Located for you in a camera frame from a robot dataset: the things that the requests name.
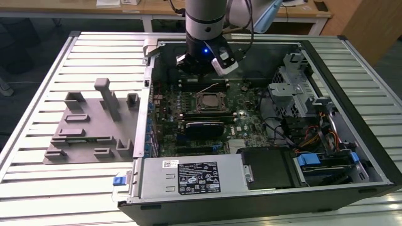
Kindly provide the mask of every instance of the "warning label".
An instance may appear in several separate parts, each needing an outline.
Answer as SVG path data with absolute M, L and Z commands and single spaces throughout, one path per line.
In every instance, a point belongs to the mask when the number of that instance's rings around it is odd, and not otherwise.
M 179 194 L 220 192 L 216 162 L 179 164 Z

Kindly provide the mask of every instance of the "white sticker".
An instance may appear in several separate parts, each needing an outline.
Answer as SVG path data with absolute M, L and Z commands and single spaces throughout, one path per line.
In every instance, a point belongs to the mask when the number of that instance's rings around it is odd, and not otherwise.
M 162 161 L 163 168 L 176 168 L 178 164 L 179 164 L 179 160 Z

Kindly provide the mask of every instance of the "table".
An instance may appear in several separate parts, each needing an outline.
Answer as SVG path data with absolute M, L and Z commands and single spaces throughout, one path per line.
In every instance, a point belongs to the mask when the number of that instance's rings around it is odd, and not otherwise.
M 174 4 L 176 8 L 183 8 L 184 0 L 174 0 Z M 121 5 L 120 8 L 96 9 L 95 5 L 96 0 L 1 0 L 0 17 L 140 19 L 146 32 L 152 32 L 151 21 L 155 19 L 184 19 L 163 0 L 142 0 L 139 5 Z M 319 35 L 331 16 L 330 12 L 318 11 L 310 0 L 303 6 L 287 7 L 287 14 L 280 7 L 274 21 L 312 23 L 310 35 Z
M 184 0 L 172 1 L 176 8 L 184 8 Z M 146 0 L 143 8 L 143 24 L 146 32 L 152 32 L 152 20 L 178 20 L 184 19 L 171 10 L 170 3 L 162 0 Z M 314 2 L 310 0 L 307 4 L 296 7 L 280 7 L 274 22 L 290 23 L 312 23 L 308 35 L 319 35 L 329 18 L 333 17 L 331 12 L 318 11 Z
M 67 91 L 99 98 L 96 78 L 108 77 L 117 97 L 140 93 L 143 45 L 150 38 L 183 39 L 182 33 L 83 32 L 71 36 L 0 154 L 1 226 L 135 226 L 112 202 L 112 178 L 131 162 L 43 165 L 43 155 L 61 119 Z M 248 39 L 234 34 L 235 40 Z M 347 41 L 337 36 L 255 35 L 256 40 L 310 40 L 341 87 L 397 166 L 402 169 L 402 101 Z M 323 85 L 318 87 L 326 94 Z M 119 195 L 127 188 L 117 187 Z M 199 223 L 292 226 L 401 225 L 402 195 L 369 198 L 325 213 L 304 213 Z

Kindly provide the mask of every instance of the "floor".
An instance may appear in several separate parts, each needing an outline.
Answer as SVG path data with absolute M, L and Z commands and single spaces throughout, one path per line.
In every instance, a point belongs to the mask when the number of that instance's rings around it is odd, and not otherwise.
M 152 21 L 155 32 L 184 32 L 183 21 Z M 11 97 L 0 96 L 0 150 L 8 140 L 25 108 L 35 95 L 36 89 L 47 75 L 53 60 L 67 40 L 69 31 L 96 32 L 143 32 L 139 20 L 95 20 L 95 19 L 63 19 L 61 26 L 55 27 L 51 19 L 32 19 L 32 24 L 41 38 L 41 44 L 28 49 L 35 60 L 35 68 L 19 75 L 9 75 L 0 68 L 1 78 L 9 83 L 15 93 Z M 402 41 L 395 42 L 383 59 L 375 66 L 375 70 L 402 97 Z

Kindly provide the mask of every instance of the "aluminum extrusion table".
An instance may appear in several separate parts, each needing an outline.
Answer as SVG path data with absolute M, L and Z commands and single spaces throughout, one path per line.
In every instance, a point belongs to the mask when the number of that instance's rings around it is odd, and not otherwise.
M 83 32 L 71 36 L 21 121 L 0 154 L 0 221 L 3 226 L 136 225 L 112 201 L 112 177 L 132 163 L 43 165 L 43 155 L 61 119 L 68 91 L 95 92 L 108 77 L 116 96 L 142 95 L 147 39 L 183 39 L 180 33 Z M 234 35 L 248 39 L 248 35 Z M 256 39 L 310 40 L 357 110 L 397 166 L 402 169 L 402 102 L 346 40 L 322 36 L 255 35 Z M 119 195 L 127 188 L 117 187 Z M 402 194 L 369 198 L 331 212 L 283 215 L 192 225 L 337 226 L 401 225 Z

